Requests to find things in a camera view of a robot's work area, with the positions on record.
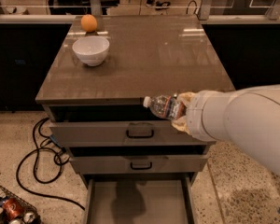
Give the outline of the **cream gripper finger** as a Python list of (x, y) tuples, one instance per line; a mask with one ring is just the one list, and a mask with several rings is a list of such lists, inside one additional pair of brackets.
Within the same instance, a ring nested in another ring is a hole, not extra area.
[(177, 100), (185, 105), (185, 107), (188, 107), (191, 103), (191, 100), (194, 98), (195, 93), (188, 91), (184, 93), (180, 93), (177, 96)]
[(186, 117), (185, 116), (183, 116), (179, 119), (172, 120), (171, 125), (180, 132), (190, 134), (188, 125), (186, 123)]

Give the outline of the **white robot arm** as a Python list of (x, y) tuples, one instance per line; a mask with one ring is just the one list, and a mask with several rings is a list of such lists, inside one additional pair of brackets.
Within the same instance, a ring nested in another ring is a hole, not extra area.
[(238, 91), (186, 92), (186, 115), (172, 122), (201, 141), (232, 142), (280, 175), (280, 84)]

